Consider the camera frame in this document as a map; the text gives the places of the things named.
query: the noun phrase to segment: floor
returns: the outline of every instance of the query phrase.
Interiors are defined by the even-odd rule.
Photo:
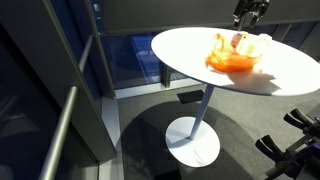
[[[303,134],[284,115],[296,107],[307,113],[320,102],[320,91],[267,97],[216,88],[203,119],[218,134],[220,154],[209,166],[191,168],[168,152],[164,133],[174,119],[194,117],[199,106],[182,104],[177,94],[204,89],[198,85],[118,100],[124,179],[264,179],[274,163],[255,147],[256,140],[269,134],[286,149]]]

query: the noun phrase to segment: table leg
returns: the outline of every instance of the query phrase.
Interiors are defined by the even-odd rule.
[[[196,133],[197,133],[197,131],[199,129],[199,126],[200,126],[200,123],[201,123],[202,118],[204,116],[204,113],[207,110],[208,103],[210,101],[213,89],[214,89],[214,87],[212,85],[209,85],[209,84],[206,87],[206,90],[204,92],[204,96],[203,96],[203,98],[201,100],[201,104],[200,104],[200,107],[198,109],[196,120],[194,122],[194,125],[192,127],[192,131],[191,131],[191,134],[190,134],[190,137],[189,137],[191,140],[194,139],[194,137],[195,137],[195,135],[196,135]]]
[[[220,151],[218,135],[202,120],[212,92],[213,86],[208,85],[196,118],[180,117],[171,122],[166,131],[165,140],[171,154],[181,163],[191,167],[211,164]]]

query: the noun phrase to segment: table base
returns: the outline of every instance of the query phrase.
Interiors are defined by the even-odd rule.
[[[181,163],[203,167],[218,157],[220,142],[216,132],[204,121],[201,121],[195,138],[191,140],[189,137],[194,122],[194,117],[174,120],[166,131],[166,143],[171,154]]]

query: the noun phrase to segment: table top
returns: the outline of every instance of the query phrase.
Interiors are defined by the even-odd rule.
[[[277,41],[250,72],[219,73],[205,65],[216,33],[231,41],[236,31],[190,27],[158,34],[151,43],[166,65],[193,79],[242,93],[293,96],[320,88],[320,65],[305,53]]]

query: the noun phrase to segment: plastic bag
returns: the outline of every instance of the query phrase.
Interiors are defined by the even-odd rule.
[[[259,62],[261,55],[250,57],[249,54],[240,55],[236,49],[221,34],[214,37],[213,50],[206,58],[209,69],[221,72],[250,71]]]

